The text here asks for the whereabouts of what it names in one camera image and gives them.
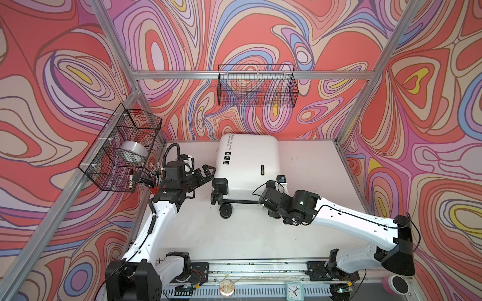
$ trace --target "wire basket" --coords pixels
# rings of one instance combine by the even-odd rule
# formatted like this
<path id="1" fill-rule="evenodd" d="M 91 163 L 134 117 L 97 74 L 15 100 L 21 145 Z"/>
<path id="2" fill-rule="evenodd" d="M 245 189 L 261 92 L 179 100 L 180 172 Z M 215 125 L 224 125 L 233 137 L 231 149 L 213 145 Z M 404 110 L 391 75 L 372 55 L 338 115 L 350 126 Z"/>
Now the wire basket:
<path id="1" fill-rule="evenodd" d="M 218 65 L 219 106 L 295 107 L 293 64 Z"/>
<path id="2" fill-rule="evenodd" d="M 119 121 L 100 150 L 86 169 L 80 165 L 79 168 L 101 190 L 134 192 L 140 176 L 149 176 L 145 165 L 161 130 L 162 119 L 144 110 L 121 108 Z M 137 145 L 143 153 L 126 148 L 133 142 L 143 147 Z"/>

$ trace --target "white table surface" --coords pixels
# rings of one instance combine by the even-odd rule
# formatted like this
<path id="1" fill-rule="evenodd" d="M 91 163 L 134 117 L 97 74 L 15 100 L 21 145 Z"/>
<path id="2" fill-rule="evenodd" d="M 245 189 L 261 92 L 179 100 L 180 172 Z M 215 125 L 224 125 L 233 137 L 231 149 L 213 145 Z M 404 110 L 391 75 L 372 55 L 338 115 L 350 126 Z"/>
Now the white table surface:
<path id="1" fill-rule="evenodd" d="M 192 155 L 196 168 L 215 165 L 218 142 L 179 143 Z M 332 141 L 279 142 L 281 172 L 289 194 L 308 190 L 354 210 L 363 211 L 350 178 Z M 173 149 L 168 161 L 175 158 Z M 260 205 L 233 204 L 233 214 L 222 219 L 212 206 L 211 182 L 186 199 L 163 237 L 159 258 L 170 251 L 189 252 L 192 260 L 279 259 L 327 257 L 330 250 L 354 248 L 366 241 L 320 225 L 290 226 L 268 217 Z M 144 222 L 149 214 L 147 208 Z"/>

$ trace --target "roll of tape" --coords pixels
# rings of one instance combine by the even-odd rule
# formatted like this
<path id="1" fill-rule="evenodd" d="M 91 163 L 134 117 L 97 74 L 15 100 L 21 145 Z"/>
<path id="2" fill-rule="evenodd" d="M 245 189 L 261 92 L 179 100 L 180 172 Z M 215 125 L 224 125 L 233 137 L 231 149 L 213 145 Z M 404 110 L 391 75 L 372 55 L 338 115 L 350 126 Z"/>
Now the roll of tape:
<path id="1" fill-rule="evenodd" d="M 144 161 L 147 157 L 147 149 L 140 143 L 134 141 L 124 141 L 120 146 L 121 149 L 137 154 L 139 156 L 133 156 L 130 153 L 120 152 L 120 156 L 127 162 L 139 163 Z"/>

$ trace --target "clock face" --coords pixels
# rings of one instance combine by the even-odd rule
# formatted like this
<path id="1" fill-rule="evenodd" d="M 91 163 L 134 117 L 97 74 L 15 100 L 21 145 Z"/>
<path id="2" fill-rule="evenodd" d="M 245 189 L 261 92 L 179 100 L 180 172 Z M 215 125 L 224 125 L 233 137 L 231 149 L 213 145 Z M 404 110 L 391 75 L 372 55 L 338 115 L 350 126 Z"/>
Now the clock face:
<path id="1" fill-rule="evenodd" d="M 301 284 L 288 282 L 286 284 L 286 299 L 288 301 L 303 301 L 301 290 Z"/>

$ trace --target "pen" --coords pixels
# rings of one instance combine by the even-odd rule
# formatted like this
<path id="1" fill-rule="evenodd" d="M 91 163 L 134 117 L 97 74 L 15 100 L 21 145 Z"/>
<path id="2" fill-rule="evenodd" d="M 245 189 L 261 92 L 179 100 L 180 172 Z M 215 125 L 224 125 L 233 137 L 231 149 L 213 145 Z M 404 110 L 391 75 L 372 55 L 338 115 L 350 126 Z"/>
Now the pen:
<path id="1" fill-rule="evenodd" d="M 131 168 L 131 174 L 129 175 L 129 190 L 132 190 L 132 176 L 134 174 L 134 171 Z"/>

